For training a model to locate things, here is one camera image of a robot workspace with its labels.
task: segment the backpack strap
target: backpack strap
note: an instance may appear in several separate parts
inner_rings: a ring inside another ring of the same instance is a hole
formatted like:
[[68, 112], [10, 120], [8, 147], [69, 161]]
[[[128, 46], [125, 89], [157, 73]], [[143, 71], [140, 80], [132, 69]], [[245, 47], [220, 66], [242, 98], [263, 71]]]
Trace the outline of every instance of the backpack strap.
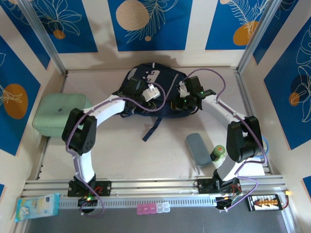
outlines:
[[144, 142], [146, 142], [148, 140], [148, 138], [153, 134], [153, 132], [157, 129], [157, 127], [159, 126], [159, 124], [161, 123], [161, 120], [163, 118], [158, 117], [155, 121], [155, 124], [153, 125], [153, 127], [146, 133], [146, 135], [142, 138], [142, 140]]

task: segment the cable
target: cable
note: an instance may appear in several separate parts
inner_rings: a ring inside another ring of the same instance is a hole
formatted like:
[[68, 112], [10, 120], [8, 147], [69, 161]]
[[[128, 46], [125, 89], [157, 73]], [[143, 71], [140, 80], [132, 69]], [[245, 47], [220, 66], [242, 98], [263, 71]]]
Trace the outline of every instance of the cable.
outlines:
[[282, 208], [283, 209], [287, 208], [289, 203], [290, 203], [289, 197], [288, 197], [288, 195], [286, 195], [286, 204], [284, 207], [282, 206]]
[[130, 98], [128, 98], [128, 97], [117, 97], [117, 98], [114, 98], [114, 99], [112, 99], [112, 100], [107, 100], [107, 101], [105, 101], [105, 102], [99, 104], [98, 106], [94, 107], [93, 109], [89, 110], [87, 113], [85, 113], [85, 114], [77, 121], [77, 123], [76, 123], [75, 126], [73, 127], [73, 129], [72, 129], [72, 131], [71, 131], [71, 133], [70, 133], [70, 135], [69, 135], [69, 137], [68, 137], [68, 140], [67, 140], [67, 142], [66, 142], [66, 151], [67, 151], [69, 154], [71, 154], [72, 157], [73, 157], [73, 164], [74, 164], [74, 168], [75, 168], [75, 171], [76, 171], [76, 174], [75, 174], [75, 175], [76, 175], [77, 178], [78, 178], [78, 179], [79, 179], [79, 180], [80, 180], [80, 181], [81, 181], [81, 182], [82, 182], [96, 197], [97, 197], [97, 199], [98, 199], [98, 200], [101, 202], [101, 204], [102, 204], [102, 211], [101, 211], [98, 215], [86, 215], [86, 216], [89, 216], [89, 217], [100, 217], [100, 216], [104, 213], [104, 202], [103, 202], [103, 200], [100, 198], [100, 196], [99, 196], [99, 195], [88, 185], [88, 183], [85, 182], [85, 181], [83, 180], [83, 178], [81, 177], [80, 166], [79, 166], [78, 161], [77, 161], [77, 156], [79, 156], [79, 155], [78, 155], [78, 153], [75, 152], [74, 150], [69, 149], [69, 145], [70, 145], [70, 142], [71, 142], [72, 137], [73, 137], [73, 135], [74, 135], [74, 132], [77, 130], [78, 126], [81, 124], [81, 122], [83, 121], [83, 119], [84, 119], [86, 116], [88, 116], [89, 114], [93, 113], [93, 112], [96, 111], [97, 109], [103, 107], [104, 105], [106, 105], [106, 104], [108, 104], [108, 103], [111, 103], [111, 102], [113, 102], [113, 101], [116, 101], [116, 100], [128, 100], [128, 101], [134, 103], [135, 105], [137, 105], [138, 107], [142, 108], [143, 110], [149, 111], [149, 112], [156, 112], [156, 111], [160, 110], [160, 109], [163, 108], [163, 106], [165, 105], [165, 101], [166, 101], [166, 94], [165, 94], [165, 91], [164, 91], [164, 89], [163, 89], [159, 84], [157, 84], [157, 83], [150, 83], [150, 84], [153, 84], [153, 85], [157, 86], [157, 87], [161, 90], [161, 92], [162, 92], [162, 94], [163, 94], [163, 102], [162, 102], [162, 104], [161, 104], [160, 107], [158, 107], [158, 108], [156, 108], [156, 109], [148, 109], [148, 108], [145, 108], [144, 106], [140, 105], [139, 103], [137, 103], [135, 100], [132, 100], [132, 99], [130, 99]]
[[231, 186], [232, 186], [232, 187], [236, 187], [240, 192], [242, 192], [241, 188], [238, 187], [236, 184], [232, 184]]
[[232, 188], [232, 195], [234, 196], [234, 194], [235, 194], [235, 190], [234, 190], [233, 185], [231, 186], [231, 188]]
[[[268, 142], [268, 140], [264, 136], [261, 136], [261, 137], [262, 137], [262, 139], [264, 140], [264, 142], [267, 145], [266, 155], [268, 155], [269, 150], [270, 150], [269, 142]], [[263, 158], [263, 155], [258, 155], [258, 156], [256, 156], [256, 158]]]
[[258, 181], [253, 179], [253, 178], [248, 178], [248, 177], [243, 177], [243, 176], [238, 176], [237, 174], [239, 173], [239, 171], [244, 167], [245, 164], [248, 163], [255, 163], [255, 164], [264, 164], [267, 162], [267, 155], [263, 149], [263, 146], [261, 145], [259, 139], [256, 137], [256, 135], [254, 134], [254, 132], [252, 131], [252, 129], [247, 125], [247, 123], [241, 118], [239, 117], [236, 113], [234, 113], [230, 108], [228, 108], [227, 106], [225, 106], [223, 103], [221, 103], [221, 101], [219, 100], [219, 96], [224, 92], [225, 88], [226, 88], [226, 83], [225, 83], [225, 79], [223, 78], [223, 76], [218, 73], [215, 70], [209, 69], [209, 68], [199, 68], [194, 70], [193, 72], [191, 72], [185, 79], [189, 78], [190, 75], [192, 75], [193, 73], [199, 71], [199, 70], [207, 70], [207, 71], [211, 71], [215, 74], [217, 74], [223, 81], [224, 83], [224, 87], [222, 88], [222, 90], [217, 94], [216, 96], [216, 102], [223, 107], [224, 109], [226, 109], [228, 112], [230, 112], [235, 118], [237, 118], [246, 128], [247, 130], [250, 132], [250, 134], [252, 135], [252, 137], [254, 138], [254, 140], [256, 141], [257, 145], [259, 146], [259, 149], [261, 150], [261, 153], [263, 155], [263, 161], [245, 161], [242, 163], [242, 165], [237, 169], [237, 171], [234, 173], [238, 179], [242, 179], [242, 180], [250, 180], [250, 181], [255, 181], [255, 186], [251, 189], [251, 191], [249, 191], [243, 198], [241, 198], [240, 200], [238, 200], [236, 203], [234, 203], [233, 205], [231, 205], [230, 207], [226, 208], [225, 210], [228, 211], [229, 209], [233, 208], [234, 206], [236, 206], [238, 203], [240, 203], [241, 201], [243, 201], [245, 198], [247, 198], [249, 195], [251, 195], [251, 193], [257, 188], [258, 186]]
[[199, 108], [196, 107], [196, 109], [195, 109], [192, 113], [190, 113], [190, 115], [194, 115], [194, 114], [196, 114], [198, 111], [199, 111]]

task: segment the orange circle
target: orange circle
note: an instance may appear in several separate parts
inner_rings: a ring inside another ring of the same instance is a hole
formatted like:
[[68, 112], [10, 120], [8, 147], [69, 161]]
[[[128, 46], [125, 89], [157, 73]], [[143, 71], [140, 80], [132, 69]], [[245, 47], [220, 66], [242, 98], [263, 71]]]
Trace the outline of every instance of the orange circle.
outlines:
[[65, 33], [64, 33], [63, 31], [61, 31], [61, 30], [58, 30], [58, 29], [56, 29], [56, 30], [53, 32], [53, 35], [54, 35], [57, 39], [59, 39], [59, 40], [62, 40], [62, 39], [65, 38]]
[[240, 26], [233, 35], [233, 43], [239, 46], [247, 45], [257, 25], [257, 21], [251, 21]]
[[149, 22], [147, 8], [140, 1], [126, 0], [116, 10], [118, 24], [127, 31], [136, 31]]
[[296, 92], [291, 93], [290, 104], [291, 106], [297, 106], [299, 104], [299, 95]]
[[[6, 113], [14, 119], [22, 119], [28, 108], [28, 97], [24, 87], [19, 84], [10, 84], [5, 91], [8, 92], [3, 95], [5, 99], [8, 99], [3, 102]], [[15, 97], [18, 101], [12, 97], [12, 95], [19, 96], [20, 94], [20, 97]]]
[[228, 4], [231, 0], [220, 0], [220, 4]]

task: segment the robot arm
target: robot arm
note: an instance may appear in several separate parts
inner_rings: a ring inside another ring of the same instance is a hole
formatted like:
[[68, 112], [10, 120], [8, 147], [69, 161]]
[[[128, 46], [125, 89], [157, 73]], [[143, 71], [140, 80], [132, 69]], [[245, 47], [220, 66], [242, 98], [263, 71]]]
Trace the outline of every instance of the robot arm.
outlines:
[[74, 130], [77, 121], [89, 113], [82, 121], [82, 127], [74, 131], [69, 142], [69, 149], [75, 151], [74, 157], [75, 176], [74, 180], [79, 186], [86, 189], [83, 182], [94, 187], [96, 176], [92, 167], [91, 149], [95, 144], [96, 129], [105, 120], [118, 113], [128, 113], [135, 107], [133, 103], [122, 98], [130, 98], [147, 107], [148, 101], [160, 96], [159, 90], [152, 84], [145, 89], [142, 81], [131, 78], [127, 88], [113, 93], [108, 99], [84, 110], [73, 109], [67, 120], [62, 134], [63, 141], [67, 142], [69, 135]]
[[245, 117], [236, 112], [220, 99], [217, 99], [216, 93], [212, 90], [204, 90], [197, 76], [186, 79], [179, 86], [180, 96], [172, 102], [175, 109], [197, 107], [211, 114], [227, 129], [226, 149], [228, 156], [215, 170], [212, 181], [219, 191], [233, 182], [236, 171], [246, 159], [256, 156], [260, 151], [246, 127], [219, 103], [231, 110], [234, 115], [244, 119], [262, 145], [259, 121], [254, 116]]

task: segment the white floor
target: white floor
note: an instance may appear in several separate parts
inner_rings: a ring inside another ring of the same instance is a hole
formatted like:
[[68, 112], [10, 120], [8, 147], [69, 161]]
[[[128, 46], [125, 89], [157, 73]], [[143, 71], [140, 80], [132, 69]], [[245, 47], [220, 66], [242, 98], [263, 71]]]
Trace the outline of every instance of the white floor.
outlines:
[[[186, 74], [193, 68], [179, 69]], [[227, 83], [227, 89], [221, 99], [240, 113], [245, 114], [240, 92], [233, 70], [215, 69], [221, 73]], [[127, 69], [79, 71], [68, 74], [65, 93], [84, 93], [92, 104], [97, 104], [112, 92], [118, 90]], [[214, 73], [199, 71], [196, 73], [204, 89], [219, 92], [222, 81]], [[191, 133], [200, 133], [211, 151], [214, 145], [225, 146], [226, 129], [208, 113], [176, 119], [162, 120], [158, 129], [147, 142], [142, 137], [153, 126], [151, 117], [131, 116], [121, 118], [113, 116], [97, 129], [97, 137], [92, 149], [93, 168], [97, 178], [143, 179], [143, 178], [179, 178], [197, 176], [191, 155], [185, 143]], [[201, 169], [201, 175], [212, 176], [215, 166], [210, 164]], [[65, 143], [60, 138], [52, 138], [47, 148], [40, 179], [72, 179], [74, 168], [72, 158], [65, 151]]]

